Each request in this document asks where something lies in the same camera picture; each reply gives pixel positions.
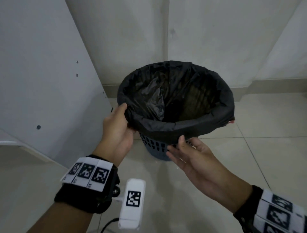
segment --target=person's right hand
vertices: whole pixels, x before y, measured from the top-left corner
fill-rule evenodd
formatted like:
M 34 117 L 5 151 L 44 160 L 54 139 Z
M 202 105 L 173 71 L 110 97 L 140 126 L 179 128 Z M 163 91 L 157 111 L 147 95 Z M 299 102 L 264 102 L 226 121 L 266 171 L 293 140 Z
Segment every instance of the person's right hand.
M 197 137 L 189 140 L 195 148 L 182 135 L 178 140 L 179 149 L 168 146 L 167 156 L 197 189 L 235 213 L 252 193 L 252 186 L 227 170 Z

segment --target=white board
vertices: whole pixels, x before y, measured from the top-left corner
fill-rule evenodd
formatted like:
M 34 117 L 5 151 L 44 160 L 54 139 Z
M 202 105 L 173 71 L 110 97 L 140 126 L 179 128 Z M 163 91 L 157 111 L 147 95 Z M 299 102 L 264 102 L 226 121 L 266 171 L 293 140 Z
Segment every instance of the white board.
M 70 167 L 111 106 L 65 1 L 3 0 L 0 34 L 0 128 Z

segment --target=white paper tag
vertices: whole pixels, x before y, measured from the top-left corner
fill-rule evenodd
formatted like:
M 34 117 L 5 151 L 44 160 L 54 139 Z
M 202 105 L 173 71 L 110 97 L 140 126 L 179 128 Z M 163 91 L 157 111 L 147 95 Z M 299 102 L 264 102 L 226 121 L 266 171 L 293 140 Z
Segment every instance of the white paper tag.
M 102 192 L 109 177 L 113 163 L 99 160 L 87 188 Z
M 76 177 L 73 179 L 72 184 L 86 187 L 89 183 L 93 171 L 98 163 L 99 159 L 94 159 L 90 157 L 86 157 L 84 159 L 83 165 L 78 171 Z
M 253 225 L 261 233 L 288 233 L 288 231 L 282 230 L 281 228 L 265 221 L 257 215 L 255 215 Z
M 300 217 L 264 200 L 259 201 L 256 215 L 285 231 L 304 232 L 305 217 Z
M 61 181 L 63 183 L 71 183 L 75 176 L 77 175 L 78 171 L 82 167 L 82 164 L 85 160 L 85 157 L 79 158 L 75 164 L 68 170 L 68 172 L 62 177 Z
M 305 215 L 305 210 L 303 207 L 295 205 L 292 202 L 273 194 L 268 189 L 263 190 L 261 199 L 301 217 Z

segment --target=black trash bag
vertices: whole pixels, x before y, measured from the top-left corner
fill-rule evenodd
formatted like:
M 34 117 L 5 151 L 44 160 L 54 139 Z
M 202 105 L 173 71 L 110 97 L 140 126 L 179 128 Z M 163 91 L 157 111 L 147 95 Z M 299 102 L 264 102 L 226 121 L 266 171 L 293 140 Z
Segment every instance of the black trash bag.
M 214 71 L 190 62 L 165 61 L 129 74 L 117 93 L 129 124 L 166 144 L 210 133 L 234 120 L 232 91 Z

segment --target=human hand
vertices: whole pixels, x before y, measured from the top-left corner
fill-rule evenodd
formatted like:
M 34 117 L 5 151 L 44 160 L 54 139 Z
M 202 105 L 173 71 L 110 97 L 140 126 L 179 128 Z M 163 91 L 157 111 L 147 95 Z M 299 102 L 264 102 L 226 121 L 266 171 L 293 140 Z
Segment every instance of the human hand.
M 93 152 L 93 155 L 100 156 L 117 167 L 131 149 L 135 133 L 135 130 L 128 127 L 126 109 L 127 104 L 124 103 L 104 119 L 102 139 Z
M 225 168 L 210 148 L 197 137 L 191 147 L 182 135 L 179 149 L 168 146 L 167 156 L 180 167 L 203 194 L 235 213 L 252 193 L 252 186 Z

